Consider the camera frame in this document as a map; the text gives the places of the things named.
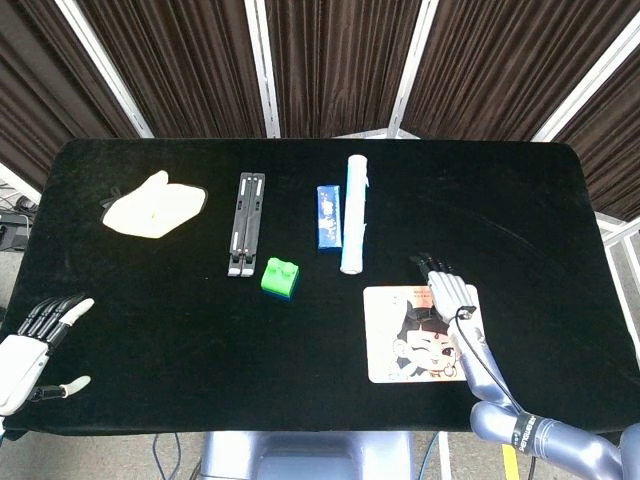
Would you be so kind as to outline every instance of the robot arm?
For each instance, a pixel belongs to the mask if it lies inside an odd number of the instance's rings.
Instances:
[[[18,411],[25,401],[66,398],[90,382],[83,376],[68,385],[35,387],[51,354],[93,303],[82,295],[45,300],[31,310],[16,334],[0,343],[0,435],[4,417]]]
[[[471,392],[481,402],[471,411],[471,428],[480,438],[511,444],[581,478],[640,478],[640,424],[623,434],[621,451],[604,438],[557,420],[526,412],[513,398],[481,330],[465,325],[477,309],[464,281],[428,255],[412,257],[431,288],[433,302],[449,325]],[[622,460],[625,461],[624,476]]]

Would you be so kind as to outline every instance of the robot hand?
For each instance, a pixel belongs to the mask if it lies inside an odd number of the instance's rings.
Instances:
[[[0,343],[0,420],[19,410],[26,400],[66,398],[91,381],[83,376],[68,385],[34,388],[69,328],[93,306],[91,298],[83,297],[45,300],[31,310],[17,334]]]
[[[411,257],[411,260],[418,265],[429,284],[433,304],[444,323],[449,325],[456,317],[463,320],[471,318],[476,310],[471,294],[464,280],[452,273],[450,265],[434,259],[427,253]]]

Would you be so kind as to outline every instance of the white tube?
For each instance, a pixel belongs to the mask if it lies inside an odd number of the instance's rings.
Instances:
[[[347,198],[344,211],[344,241],[340,271],[348,275],[362,272],[362,243],[364,239],[364,203],[367,179],[367,158],[351,155],[347,168]]]

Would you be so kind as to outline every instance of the cartoon face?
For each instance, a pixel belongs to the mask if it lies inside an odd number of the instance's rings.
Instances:
[[[453,345],[447,335],[423,330],[407,332],[404,357],[425,370],[444,370],[455,363]]]

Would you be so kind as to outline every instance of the anime girl picture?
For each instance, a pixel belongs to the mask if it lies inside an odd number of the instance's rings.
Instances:
[[[465,380],[429,287],[369,287],[364,307],[372,382]]]

